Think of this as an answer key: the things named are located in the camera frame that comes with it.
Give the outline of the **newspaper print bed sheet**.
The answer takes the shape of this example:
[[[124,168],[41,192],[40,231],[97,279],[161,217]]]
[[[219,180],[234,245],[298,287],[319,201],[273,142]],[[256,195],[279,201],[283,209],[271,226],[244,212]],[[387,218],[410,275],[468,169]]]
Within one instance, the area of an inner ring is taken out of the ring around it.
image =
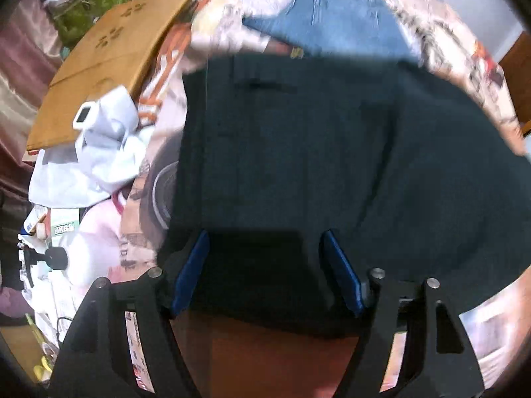
[[[377,58],[214,58],[188,105],[161,247],[139,279],[95,280],[49,382],[53,397],[139,397],[139,318],[156,397],[196,397],[170,320],[189,307],[289,332],[354,327],[337,397],[479,397],[460,314],[528,266],[530,165],[496,128],[502,71],[469,76]]]

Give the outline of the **wooden door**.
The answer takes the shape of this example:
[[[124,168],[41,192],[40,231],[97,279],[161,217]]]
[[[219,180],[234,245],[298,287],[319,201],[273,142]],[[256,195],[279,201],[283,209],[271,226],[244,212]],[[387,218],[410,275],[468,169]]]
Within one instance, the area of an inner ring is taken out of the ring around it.
[[[500,61],[508,83],[517,120],[524,136],[530,135],[531,39],[526,31]]]

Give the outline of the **white small device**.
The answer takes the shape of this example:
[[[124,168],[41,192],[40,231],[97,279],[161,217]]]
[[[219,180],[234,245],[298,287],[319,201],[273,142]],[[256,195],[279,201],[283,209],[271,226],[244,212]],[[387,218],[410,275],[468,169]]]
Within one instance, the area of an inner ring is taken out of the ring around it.
[[[91,128],[97,120],[99,103],[97,101],[86,101],[78,109],[73,121],[72,128],[84,130]]]

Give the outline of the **black pants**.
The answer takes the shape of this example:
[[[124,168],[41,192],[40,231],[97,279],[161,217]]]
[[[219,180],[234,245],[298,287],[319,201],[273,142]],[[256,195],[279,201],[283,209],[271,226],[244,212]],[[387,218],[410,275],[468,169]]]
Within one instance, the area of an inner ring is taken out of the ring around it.
[[[215,58],[184,77],[163,264],[210,248],[196,309],[327,333],[346,308],[320,238],[466,312],[530,264],[530,163],[460,88],[406,62]]]

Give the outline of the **white cloth garment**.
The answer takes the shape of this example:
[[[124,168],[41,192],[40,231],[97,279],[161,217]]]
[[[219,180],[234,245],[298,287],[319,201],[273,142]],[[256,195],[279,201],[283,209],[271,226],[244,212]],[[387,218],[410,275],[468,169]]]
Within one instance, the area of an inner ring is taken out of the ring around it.
[[[30,180],[30,203],[49,209],[82,209],[108,199],[138,175],[154,128],[120,85],[99,100],[91,128],[64,146],[39,151]]]

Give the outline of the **brown cardboard box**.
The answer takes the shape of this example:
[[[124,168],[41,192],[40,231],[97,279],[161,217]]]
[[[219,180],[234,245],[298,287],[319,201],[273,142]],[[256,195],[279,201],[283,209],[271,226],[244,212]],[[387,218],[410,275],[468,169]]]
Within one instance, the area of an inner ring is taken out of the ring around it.
[[[131,0],[107,11],[49,83],[26,151],[34,154],[75,141],[74,117],[86,101],[98,100],[120,85],[136,97],[161,39],[191,2]]]

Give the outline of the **folded blue jeans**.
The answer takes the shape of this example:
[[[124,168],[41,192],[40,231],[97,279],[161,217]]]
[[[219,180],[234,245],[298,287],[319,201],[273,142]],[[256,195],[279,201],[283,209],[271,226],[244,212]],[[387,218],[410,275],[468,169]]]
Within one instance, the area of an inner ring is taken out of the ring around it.
[[[277,15],[243,24],[312,57],[420,60],[384,0],[292,0]]]

